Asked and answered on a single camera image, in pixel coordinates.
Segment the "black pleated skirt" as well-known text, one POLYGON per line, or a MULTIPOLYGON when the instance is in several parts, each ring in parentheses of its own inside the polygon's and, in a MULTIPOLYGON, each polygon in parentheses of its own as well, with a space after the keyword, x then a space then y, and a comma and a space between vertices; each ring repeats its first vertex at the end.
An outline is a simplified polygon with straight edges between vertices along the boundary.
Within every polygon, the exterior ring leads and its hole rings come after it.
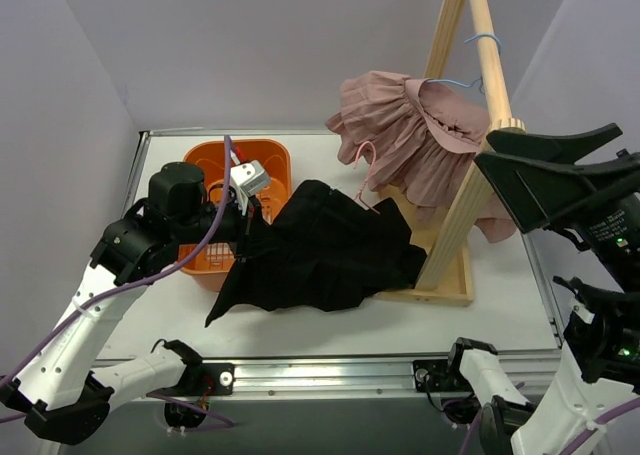
POLYGON ((409 289, 427 259, 411 235, 393 199, 365 209, 322 181, 306 180, 272 223, 260 215, 251 221, 206 321, 237 305, 347 310, 379 292, 409 289))

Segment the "pink wire hanger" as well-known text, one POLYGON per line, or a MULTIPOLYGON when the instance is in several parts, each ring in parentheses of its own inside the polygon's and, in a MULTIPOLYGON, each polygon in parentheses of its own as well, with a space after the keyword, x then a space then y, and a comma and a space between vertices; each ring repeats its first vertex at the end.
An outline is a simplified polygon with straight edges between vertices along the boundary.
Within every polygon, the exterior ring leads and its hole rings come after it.
POLYGON ((374 206, 370 205, 366 200, 364 200, 362 198, 364 190, 368 187, 369 180, 371 179, 373 168, 374 168, 374 164, 377 161, 377 150, 376 150, 375 145, 371 141, 364 141, 358 146, 358 149, 356 151, 356 155, 355 155, 355 158, 354 158, 354 161, 353 161, 353 166, 357 167, 360 159, 364 157, 363 151, 366 148, 369 149, 369 152, 370 152, 370 155, 371 155, 371 160, 369 161, 369 167, 367 169, 366 175, 365 175, 365 177, 364 177, 359 189, 357 190, 356 194, 354 195, 353 200, 355 202, 359 203, 360 205, 362 205, 367 210, 371 211, 372 213, 378 214, 379 211, 374 206))

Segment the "pink ruffled skirt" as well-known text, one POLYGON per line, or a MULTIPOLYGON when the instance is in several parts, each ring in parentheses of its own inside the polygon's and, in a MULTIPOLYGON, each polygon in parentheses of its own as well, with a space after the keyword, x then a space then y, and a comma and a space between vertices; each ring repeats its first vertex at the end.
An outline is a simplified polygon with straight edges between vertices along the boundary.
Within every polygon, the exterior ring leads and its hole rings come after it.
POLYGON ((486 109, 446 85, 370 71, 345 80, 326 127, 341 138, 338 160, 372 164, 372 191, 396 187, 427 222, 451 207, 490 125, 486 109))

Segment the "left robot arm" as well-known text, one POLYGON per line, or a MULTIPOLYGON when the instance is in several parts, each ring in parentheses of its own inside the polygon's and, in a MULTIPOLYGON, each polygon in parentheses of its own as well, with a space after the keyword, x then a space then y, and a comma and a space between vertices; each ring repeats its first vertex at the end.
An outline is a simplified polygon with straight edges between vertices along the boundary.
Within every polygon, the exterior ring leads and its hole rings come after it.
POLYGON ((176 271, 181 246, 201 251, 248 234, 256 195, 269 182, 257 161, 228 162, 220 200, 212 202, 199 166, 164 165, 150 178, 146 197, 104 230, 52 332, 2 378, 2 404, 23 414, 38 438, 77 445, 136 398, 165 389, 194 392, 204 381, 203 359, 179 340, 111 368, 94 362, 148 286, 176 271))

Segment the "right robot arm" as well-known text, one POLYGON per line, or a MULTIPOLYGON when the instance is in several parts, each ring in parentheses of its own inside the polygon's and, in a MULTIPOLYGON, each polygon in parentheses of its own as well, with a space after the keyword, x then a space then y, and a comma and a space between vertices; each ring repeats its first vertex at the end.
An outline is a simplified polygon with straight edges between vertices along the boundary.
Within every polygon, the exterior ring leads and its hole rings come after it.
POLYGON ((588 454, 607 424, 639 405, 639 157, 584 158, 621 135, 609 124, 576 135, 494 130, 480 169, 522 233, 552 231, 594 254, 610 291, 565 281, 572 313, 558 369, 539 402, 523 396, 496 348, 458 339, 446 359, 417 361, 419 392, 445 392, 437 410, 479 431, 487 454, 588 454))

